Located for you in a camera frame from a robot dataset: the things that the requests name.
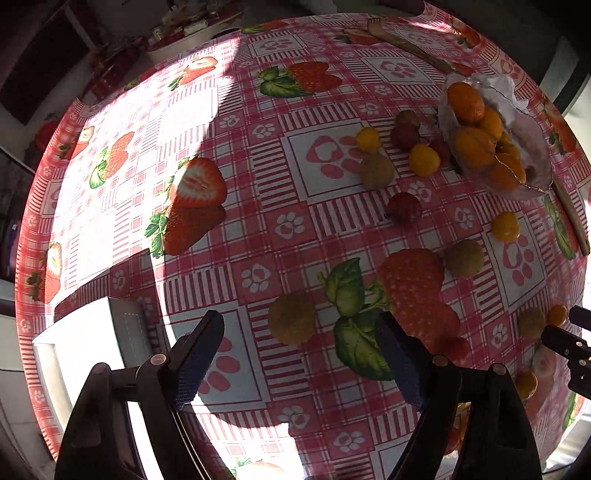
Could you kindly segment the orange mandarin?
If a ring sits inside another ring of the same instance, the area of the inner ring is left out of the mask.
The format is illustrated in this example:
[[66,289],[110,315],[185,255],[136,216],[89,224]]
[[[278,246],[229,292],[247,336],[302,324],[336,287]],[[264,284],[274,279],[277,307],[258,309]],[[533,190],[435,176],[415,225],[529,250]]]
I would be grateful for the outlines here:
[[519,159],[499,153],[496,163],[485,171],[484,181],[493,189],[513,191],[526,182],[526,172]]
[[453,150],[463,167],[483,172],[496,163],[495,145],[483,130],[463,126],[453,135]]
[[447,89],[448,104],[457,119],[468,124],[476,124],[485,115],[485,103],[480,93],[470,84],[455,82]]

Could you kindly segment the orange mandarin front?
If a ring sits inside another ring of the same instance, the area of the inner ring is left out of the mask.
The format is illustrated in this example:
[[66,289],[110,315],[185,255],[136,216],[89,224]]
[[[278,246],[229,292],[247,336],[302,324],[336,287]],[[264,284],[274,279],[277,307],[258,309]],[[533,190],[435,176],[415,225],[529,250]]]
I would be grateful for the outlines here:
[[485,171],[484,181],[493,189],[513,191],[526,182],[526,172],[519,159],[499,153],[496,163]]

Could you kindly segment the orange mandarin top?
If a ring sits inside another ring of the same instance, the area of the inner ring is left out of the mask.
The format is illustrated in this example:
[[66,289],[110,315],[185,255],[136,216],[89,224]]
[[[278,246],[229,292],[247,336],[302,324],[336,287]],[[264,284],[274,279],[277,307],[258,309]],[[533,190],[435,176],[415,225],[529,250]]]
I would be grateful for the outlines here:
[[485,103],[480,93],[470,84],[455,82],[447,89],[448,104],[457,119],[468,124],[476,124],[485,115]]

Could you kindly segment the red checkered strawberry tablecloth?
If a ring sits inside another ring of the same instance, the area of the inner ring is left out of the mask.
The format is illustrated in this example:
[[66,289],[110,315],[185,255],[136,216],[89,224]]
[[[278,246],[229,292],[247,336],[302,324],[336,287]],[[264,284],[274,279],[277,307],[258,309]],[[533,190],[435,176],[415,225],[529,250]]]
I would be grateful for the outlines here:
[[[558,447],[573,394],[566,364],[521,336],[530,308],[583,298],[582,255],[553,193],[515,201],[444,167],[415,175],[390,138],[396,116],[439,135],[444,76],[370,39],[363,13],[274,21],[179,54],[137,85],[67,109],[41,159],[24,210],[16,266],[16,321],[30,400],[52,455],[57,426],[33,339],[103,297],[143,309],[154,351],[214,308],[225,334],[185,411],[214,477],[262,463],[276,478],[382,479],[418,411],[378,376],[378,358],[342,331],[322,278],[367,290],[389,256],[442,253],[476,240],[471,278],[446,276],[428,305],[455,319],[467,362],[532,368],[527,402],[538,452]],[[390,159],[396,175],[368,190],[360,166]],[[385,218],[390,198],[422,205],[410,225]],[[514,212],[521,235],[505,244],[492,221]]]

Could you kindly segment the white rectangular tray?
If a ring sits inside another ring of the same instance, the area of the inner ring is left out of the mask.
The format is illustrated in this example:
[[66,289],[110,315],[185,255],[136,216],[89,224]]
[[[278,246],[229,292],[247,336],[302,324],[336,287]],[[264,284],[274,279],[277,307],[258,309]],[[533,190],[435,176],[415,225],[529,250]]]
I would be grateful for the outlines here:
[[33,339],[37,371],[60,443],[91,368],[138,367],[153,355],[139,304],[103,297],[54,321]]

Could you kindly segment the clear glass fruit bowl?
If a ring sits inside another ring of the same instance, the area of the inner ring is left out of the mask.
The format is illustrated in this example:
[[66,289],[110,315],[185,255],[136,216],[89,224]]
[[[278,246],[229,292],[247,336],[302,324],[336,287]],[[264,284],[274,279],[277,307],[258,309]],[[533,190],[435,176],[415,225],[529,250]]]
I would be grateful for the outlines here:
[[[552,167],[540,122],[526,111],[503,101],[497,103],[487,100],[473,76],[448,75],[438,103],[438,122],[441,133],[451,149],[452,156],[459,164],[462,174],[490,192],[510,200],[529,200],[547,194],[552,186]],[[448,87],[460,81],[472,85],[484,100],[485,115],[476,124],[459,121],[448,104]],[[513,191],[499,191],[485,184],[484,173],[488,168],[483,172],[472,172],[463,167],[453,150],[453,135],[463,126],[481,129],[491,137],[495,145],[496,161],[499,153],[506,153],[519,159],[526,172],[526,182]]]

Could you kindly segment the white tissue in bowl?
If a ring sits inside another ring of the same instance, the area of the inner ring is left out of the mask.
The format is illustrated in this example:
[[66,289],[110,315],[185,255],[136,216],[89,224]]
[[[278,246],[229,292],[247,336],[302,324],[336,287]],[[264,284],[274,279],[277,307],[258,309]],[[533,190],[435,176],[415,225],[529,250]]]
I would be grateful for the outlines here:
[[503,101],[519,110],[526,110],[528,101],[519,100],[516,97],[515,82],[512,78],[506,75],[488,77],[483,74],[475,74],[473,79],[487,100],[497,103]]

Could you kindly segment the green-brown round fruit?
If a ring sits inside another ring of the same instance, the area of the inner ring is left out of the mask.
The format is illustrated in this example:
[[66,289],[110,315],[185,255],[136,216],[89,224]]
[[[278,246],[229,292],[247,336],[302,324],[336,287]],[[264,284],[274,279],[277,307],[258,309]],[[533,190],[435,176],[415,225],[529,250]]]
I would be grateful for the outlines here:
[[370,154],[360,166],[360,180],[368,190],[381,190],[394,180],[396,171],[390,159],[381,154]]

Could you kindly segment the red tomato on strawberry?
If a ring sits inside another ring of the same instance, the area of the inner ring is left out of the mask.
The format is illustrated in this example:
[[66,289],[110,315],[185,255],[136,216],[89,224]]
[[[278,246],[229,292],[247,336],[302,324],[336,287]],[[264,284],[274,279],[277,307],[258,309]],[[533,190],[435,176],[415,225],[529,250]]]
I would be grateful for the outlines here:
[[457,365],[463,364],[470,354],[470,342],[464,337],[452,338],[446,347],[446,357]]

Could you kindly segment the green-brown fruit centre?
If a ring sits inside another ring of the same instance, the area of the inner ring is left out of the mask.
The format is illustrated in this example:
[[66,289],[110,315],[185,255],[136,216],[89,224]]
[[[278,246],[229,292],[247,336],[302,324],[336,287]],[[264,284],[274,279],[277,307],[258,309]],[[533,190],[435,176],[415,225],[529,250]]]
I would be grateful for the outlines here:
[[445,251],[444,261],[454,278],[471,278],[483,268],[484,252],[476,240],[465,239]]

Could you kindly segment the dark red cherry tomato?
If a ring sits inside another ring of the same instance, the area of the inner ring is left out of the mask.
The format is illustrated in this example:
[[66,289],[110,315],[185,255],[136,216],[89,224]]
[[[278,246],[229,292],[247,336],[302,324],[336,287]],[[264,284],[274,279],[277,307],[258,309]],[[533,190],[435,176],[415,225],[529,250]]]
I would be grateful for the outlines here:
[[423,213],[420,200],[408,192],[394,194],[385,209],[385,218],[401,225],[417,222]]

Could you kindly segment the orange mandarin middle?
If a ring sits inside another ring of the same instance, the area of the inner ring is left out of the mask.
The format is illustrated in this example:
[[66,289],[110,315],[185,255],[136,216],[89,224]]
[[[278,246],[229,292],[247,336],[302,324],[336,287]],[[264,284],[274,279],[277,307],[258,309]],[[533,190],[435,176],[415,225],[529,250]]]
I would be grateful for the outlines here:
[[453,135],[453,150],[463,167],[483,172],[496,163],[495,145],[483,130],[463,126]]

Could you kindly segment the yellow tomato near bowl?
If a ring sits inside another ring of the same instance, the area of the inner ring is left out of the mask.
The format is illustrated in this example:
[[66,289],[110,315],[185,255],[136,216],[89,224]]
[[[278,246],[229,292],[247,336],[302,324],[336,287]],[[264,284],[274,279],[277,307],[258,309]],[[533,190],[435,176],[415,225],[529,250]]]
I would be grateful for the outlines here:
[[505,244],[514,243],[521,235],[518,218],[514,212],[503,211],[492,221],[492,235]]

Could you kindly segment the yellow cherry tomato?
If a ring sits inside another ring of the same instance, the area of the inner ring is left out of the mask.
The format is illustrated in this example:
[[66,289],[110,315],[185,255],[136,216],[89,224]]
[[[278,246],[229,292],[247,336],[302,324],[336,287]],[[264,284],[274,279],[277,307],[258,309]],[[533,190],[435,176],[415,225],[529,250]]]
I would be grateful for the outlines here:
[[409,154],[409,168],[420,177],[429,177],[436,173],[441,165],[438,153],[423,143],[415,145]]

